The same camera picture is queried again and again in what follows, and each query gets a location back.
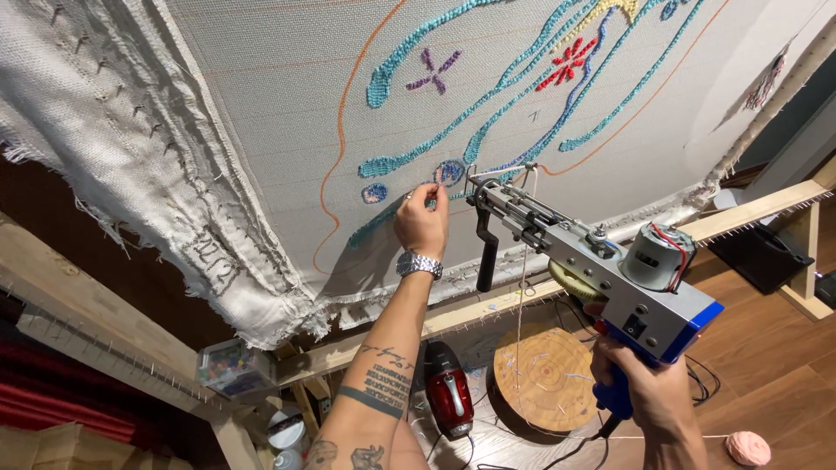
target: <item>pink yarn ball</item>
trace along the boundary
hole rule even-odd
[[[735,462],[741,465],[760,467],[769,463],[772,452],[769,444],[754,432],[734,432],[726,438],[726,450]]]

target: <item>red curtain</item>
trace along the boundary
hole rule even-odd
[[[76,421],[92,432],[159,452],[164,404],[0,326],[0,424],[38,431]]]

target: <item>red yarn flower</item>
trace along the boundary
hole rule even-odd
[[[543,80],[539,85],[537,85],[536,91],[540,91],[541,89],[546,88],[546,86],[552,83],[555,79],[558,82],[555,85],[559,85],[563,82],[564,79],[571,80],[574,78],[574,68],[575,67],[583,67],[586,64],[586,60],[583,59],[584,55],[598,42],[598,38],[592,38],[589,41],[589,44],[586,45],[583,49],[578,51],[580,45],[584,43],[584,38],[578,38],[575,40],[575,44],[572,47],[566,48],[566,52],[563,53],[563,57],[555,57],[552,60],[552,64],[560,65],[566,64],[560,69],[558,69],[553,74],[549,75],[547,79]]]

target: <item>purple yarn star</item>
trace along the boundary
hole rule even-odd
[[[441,74],[446,72],[453,64],[461,56],[461,51],[457,50],[453,53],[447,60],[444,61],[444,64],[438,68],[438,72],[436,72],[436,64],[432,61],[432,57],[430,55],[429,49],[424,49],[424,52],[421,53],[421,61],[426,64],[426,69],[432,72],[431,75],[427,75],[423,79],[418,79],[412,83],[406,84],[406,89],[419,89],[420,87],[432,82],[436,85],[438,92],[442,95],[447,91],[447,85],[444,83],[444,80],[441,79]]]

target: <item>wooden round board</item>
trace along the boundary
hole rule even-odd
[[[514,330],[499,340],[493,372],[502,397],[519,416],[546,431],[569,432],[595,416],[591,363],[592,353],[570,333],[545,324],[524,324],[519,358]]]

